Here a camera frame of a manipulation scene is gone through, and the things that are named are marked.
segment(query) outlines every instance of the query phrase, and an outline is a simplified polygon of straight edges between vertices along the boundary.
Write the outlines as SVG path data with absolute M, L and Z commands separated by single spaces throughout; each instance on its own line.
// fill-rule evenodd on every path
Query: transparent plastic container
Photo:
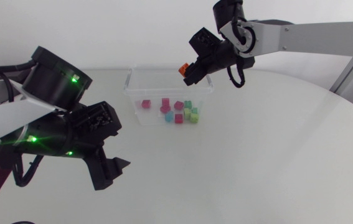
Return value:
M 197 85 L 187 86 L 178 69 L 172 66 L 136 66 L 129 69 L 124 91 L 131 98 L 140 124 L 175 124 L 174 119 L 167 122 L 165 114 L 160 110 L 163 98 L 169 98 L 169 106 L 174 114 L 184 114 L 184 110 L 175 109 L 177 101 L 191 101 L 198 115 L 202 114 L 207 95 L 214 90 L 210 76 L 207 75 Z M 149 108 L 143 108 L 143 100 L 150 100 Z M 199 118 L 198 123 L 201 122 L 205 120 Z M 183 124 L 187 123 L 191 122 L 184 117 Z

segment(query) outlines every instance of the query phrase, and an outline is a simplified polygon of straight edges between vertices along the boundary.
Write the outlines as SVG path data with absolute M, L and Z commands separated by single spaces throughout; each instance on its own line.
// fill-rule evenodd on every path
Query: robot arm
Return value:
M 277 20 L 246 21 L 242 3 L 221 0 L 213 8 L 218 32 L 225 40 L 219 40 L 205 28 L 191 38 L 189 43 L 198 58 L 180 70 L 187 85 L 228 68 L 233 84 L 241 87 L 245 82 L 243 69 L 253 67 L 254 56 L 278 51 L 351 56 L 331 91 L 340 93 L 353 79 L 353 22 L 296 25 Z M 230 66 L 235 64 L 240 83 L 231 74 Z
M 31 72 L 20 78 L 25 70 Z M 17 82 L 4 72 L 18 72 Z M 122 174 L 129 162 L 107 159 L 102 148 L 121 129 L 115 110 L 105 101 L 79 103 L 92 82 L 86 74 L 38 47 L 30 62 L 0 67 L 0 77 L 0 167 L 12 169 L 18 186 L 29 183 L 43 156 L 83 159 L 95 190 Z M 37 155 L 24 176 L 23 153 Z

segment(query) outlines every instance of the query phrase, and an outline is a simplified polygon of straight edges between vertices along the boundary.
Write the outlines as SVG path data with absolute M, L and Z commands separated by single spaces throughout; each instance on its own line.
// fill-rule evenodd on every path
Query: white tabletop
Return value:
M 106 155 L 131 164 L 94 191 L 81 159 L 44 157 L 27 187 L 9 176 L 0 223 L 353 223 L 348 101 L 255 70 L 236 89 L 222 71 L 198 124 L 141 126 L 122 91 L 126 70 L 86 72 L 81 102 L 106 100 L 123 125 Z

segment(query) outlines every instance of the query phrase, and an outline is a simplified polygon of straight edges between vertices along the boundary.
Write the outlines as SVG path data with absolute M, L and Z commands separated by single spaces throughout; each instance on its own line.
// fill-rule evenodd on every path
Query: red cube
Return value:
M 143 102 L 141 102 L 141 107 L 143 107 L 144 109 L 148 109 L 151 106 L 151 101 L 150 100 L 143 100 Z
M 169 98 L 163 98 L 163 99 L 162 99 L 162 105 L 163 105 L 163 106 L 170 106 L 170 104 L 169 104 Z
M 175 123 L 182 124 L 183 123 L 183 114 L 175 114 Z
M 180 102 L 180 101 L 177 101 L 174 105 L 175 109 L 177 110 L 183 110 L 184 108 L 184 103 L 183 102 Z
M 170 106 L 162 106 L 159 110 L 166 114 L 171 110 L 171 107 Z

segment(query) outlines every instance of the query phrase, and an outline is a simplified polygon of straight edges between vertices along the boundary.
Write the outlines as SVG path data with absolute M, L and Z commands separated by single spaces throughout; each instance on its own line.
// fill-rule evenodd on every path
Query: white wall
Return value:
M 0 65 L 29 60 L 41 45 L 81 69 L 133 63 L 193 62 L 189 39 L 201 27 L 216 33 L 216 0 L 0 1 Z M 250 19 L 296 24 L 353 21 L 348 0 L 245 0 Z M 284 73 L 329 88 L 347 57 L 276 53 L 255 68 Z M 345 97 L 353 101 L 353 88 Z

